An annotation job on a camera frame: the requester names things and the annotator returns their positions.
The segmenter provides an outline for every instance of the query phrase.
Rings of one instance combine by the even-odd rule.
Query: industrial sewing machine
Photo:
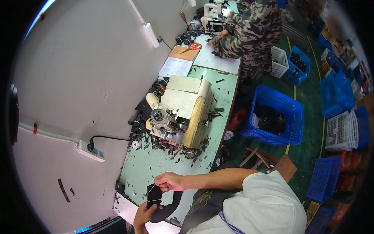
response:
[[[201,18],[201,23],[205,28],[205,33],[219,35],[223,31],[223,24],[234,16],[232,10],[222,9],[222,2],[224,1],[216,1],[217,5],[211,3],[204,5],[204,16]]]
[[[171,76],[165,93],[159,98],[148,93],[151,118],[145,124],[155,137],[167,140],[190,158],[198,154],[208,113],[214,96],[204,79]]]

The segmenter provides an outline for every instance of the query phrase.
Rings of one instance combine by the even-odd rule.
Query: white wall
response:
[[[182,9],[182,0],[134,2],[170,46],[187,28],[179,12],[191,20],[196,10]],[[197,0],[197,6],[206,2]],[[30,31],[16,63],[20,121],[38,122],[40,129],[74,140],[89,141],[96,134],[128,137],[127,121],[168,53],[163,43],[153,48],[127,0],[58,0]],[[113,214],[127,142],[95,139],[95,146],[105,153],[105,162],[78,154],[72,143],[19,130],[17,172],[50,232],[87,227]]]

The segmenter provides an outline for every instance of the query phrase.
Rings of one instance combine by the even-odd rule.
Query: blue lanyard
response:
[[[244,234],[244,232],[242,232],[240,229],[238,229],[237,227],[235,227],[234,225],[231,225],[229,224],[226,219],[225,219],[225,216],[223,215],[223,211],[221,210],[219,213],[218,213],[221,217],[221,219],[231,228],[231,230],[233,230],[234,233],[237,233],[237,234]]]

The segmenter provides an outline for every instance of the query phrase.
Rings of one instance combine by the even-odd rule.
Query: scissors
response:
[[[188,46],[188,49],[185,50],[185,51],[183,51],[183,52],[181,52],[181,54],[184,53],[184,52],[187,52],[187,51],[189,51],[189,50],[196,50],[196,49],[201,49],[201,48],[203,48],[203,46],[202,46],[201,44],[199,44],[199,43],[197,43],[197,42],[193,42],[193,43],[191,43],[191,44]]]

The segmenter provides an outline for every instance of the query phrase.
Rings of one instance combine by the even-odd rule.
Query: electrical outlet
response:
[[[93,149],[92,152],[90,152],[87,148],[87,143],[79,140],[78,146],[76,147],[77,151],[87,157],[90,157],[92,159],[95,159],[99,162],[105,161],[104,153],[96,148]]]

